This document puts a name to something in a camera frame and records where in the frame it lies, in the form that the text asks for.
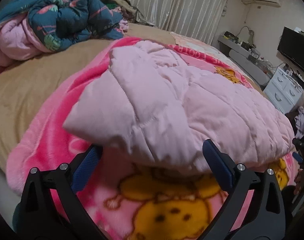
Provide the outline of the person's right hand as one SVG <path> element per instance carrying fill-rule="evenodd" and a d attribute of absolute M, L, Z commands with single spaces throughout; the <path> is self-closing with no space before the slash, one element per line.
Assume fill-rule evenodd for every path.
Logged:
<path fill-rule="evenodd" d="M 298 174 L 294 180 L 295 182 L 295 189 L 294 189 L 294 195 L 298 195 L 304 186 L 304 169 L 299 169 Z"/>

